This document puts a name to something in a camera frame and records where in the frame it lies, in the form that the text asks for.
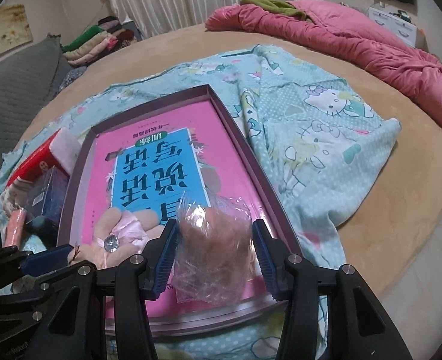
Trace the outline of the blossom wall painting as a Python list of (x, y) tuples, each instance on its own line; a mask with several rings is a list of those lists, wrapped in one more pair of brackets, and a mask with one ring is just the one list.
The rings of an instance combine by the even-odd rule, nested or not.
[(0, 6), (0, 54), (33, 41), (23, 4)]

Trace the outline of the green cloth on duvet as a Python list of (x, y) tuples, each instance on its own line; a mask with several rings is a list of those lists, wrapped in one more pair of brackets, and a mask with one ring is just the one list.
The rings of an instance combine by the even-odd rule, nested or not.
[(310, 16), (303, 10), (296, 8), (293, 4), (285, 0), (240, 0), (239, 4), (253, 4), (273, 14), (295, 17), (299, 20), (310, 20)]

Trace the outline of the beige bed blanket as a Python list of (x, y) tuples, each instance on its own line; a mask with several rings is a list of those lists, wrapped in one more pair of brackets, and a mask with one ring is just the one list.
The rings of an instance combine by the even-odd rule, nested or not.
[(23, 138), (32, 138), (71, 107), (112, 84), (257, 44), (281, 47), (345, 78), (381, 117), (401, 122), (397, 145), (387, 164), (340, 230), (348, 262), (376, 294), (384, 293), (403, 276), (442, 212), (442, 129), (408, 97), (351, 63), (260, 33), (208, 32), (203, 25), (182, 28), (138, 42), (89, 66), (79, 81), (36, 115)]

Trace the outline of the red white tissue box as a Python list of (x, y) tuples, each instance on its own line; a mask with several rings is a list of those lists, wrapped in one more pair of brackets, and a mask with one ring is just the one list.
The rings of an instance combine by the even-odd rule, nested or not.
[(80, 150), (77, 138), (66, 127), (60, 128), (15, 169), (6, 186), (17, 181), (32, 183), (52, 167), (71, 176)]

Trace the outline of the stack of folded clothes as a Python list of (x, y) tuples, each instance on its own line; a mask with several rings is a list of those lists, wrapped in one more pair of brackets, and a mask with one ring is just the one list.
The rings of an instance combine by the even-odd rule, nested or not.
[(141, 40), (133, 21), (122, 23), (116, 16), (105, 16), (61, 50), (71, 67), (80, 68)]

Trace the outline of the Hello Kitty blue sheet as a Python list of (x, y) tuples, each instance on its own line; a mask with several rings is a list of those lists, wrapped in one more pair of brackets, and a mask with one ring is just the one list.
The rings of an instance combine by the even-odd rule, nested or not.
[(345, 79), (276, 46), (180, 63), (88, 97), (4, 156), (0, 197), (14, 167), (56, 129), (81, 137), (110, 116), (200, 85), (213, 88), (247, 138), (304, 256), (338, 271), (345, 256), (337, 228), (371, 190), (401, 124), (378, 116)]

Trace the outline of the dark patterned pillow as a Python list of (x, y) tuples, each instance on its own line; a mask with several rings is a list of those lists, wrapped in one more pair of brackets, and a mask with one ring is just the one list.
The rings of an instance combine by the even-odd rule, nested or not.
[(61, 81), (61, 84), (58, 87), (58, 93), (69, 87), (72, 83), (74, 83), (76, 80), (78, 80), (79, 77), (81, 77), (84, 72), (87, 71), (86, 66), (76, 67), (72, 70), (70, 70), (65, 78)]

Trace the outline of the grey quilted headboard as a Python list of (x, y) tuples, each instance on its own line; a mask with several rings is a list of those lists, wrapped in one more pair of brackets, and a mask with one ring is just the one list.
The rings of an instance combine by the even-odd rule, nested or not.
[(71, 70), (60, 40), (48, 35), (0, 62), (0, 167)]

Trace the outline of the dark blue small box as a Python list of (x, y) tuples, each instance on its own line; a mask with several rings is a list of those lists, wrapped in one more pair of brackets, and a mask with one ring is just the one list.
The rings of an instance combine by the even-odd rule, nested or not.
[(38, 217), (51, 220), (58, 225), (65, 201), (69, 177), (53, 166), (37, 179), (28, 192), (26, 200), (26, 219)]

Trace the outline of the pink item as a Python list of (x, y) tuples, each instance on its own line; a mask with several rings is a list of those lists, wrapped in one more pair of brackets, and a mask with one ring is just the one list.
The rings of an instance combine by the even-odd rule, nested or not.
[(208, 200), (181, 197), (171, 284), (179, 303), (231, 305), (241, 300), (253, 275), (253, 220), (240, 197), (209, 193)]

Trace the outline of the pink quilted duvet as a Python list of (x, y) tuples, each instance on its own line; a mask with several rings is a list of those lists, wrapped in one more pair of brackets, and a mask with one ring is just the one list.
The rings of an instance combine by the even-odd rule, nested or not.
[(442, 128), (442, 62), (437, 56), (406, 45), (353, 8), (324, 0), (287, 2), (310, 20), (238, 2), (217, 9), (205, 27), (262, 33), (353, 63), (407, 96)]

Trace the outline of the pink plush toy with gem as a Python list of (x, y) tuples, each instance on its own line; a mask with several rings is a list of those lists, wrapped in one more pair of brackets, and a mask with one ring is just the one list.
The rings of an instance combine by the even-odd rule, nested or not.
[(111, 207), (94, 226), (92, 240), (76, 245), (68, 254), (71, 266), (87, 260), (98, 270), (117, 267), (134, 254), (140, 254), (146, 244), (158, 238), (164, 225), (153, 210), (121, 211)]

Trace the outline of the white drawer cabinet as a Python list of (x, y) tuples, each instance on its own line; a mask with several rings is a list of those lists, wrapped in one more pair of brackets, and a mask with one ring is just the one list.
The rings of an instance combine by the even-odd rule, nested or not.
[(414, 24), (375, 7), (369, 7), (366, 13), (371, 20), (390, 30), (409, 47), (422, 48), (424, 46), (424, 35)]

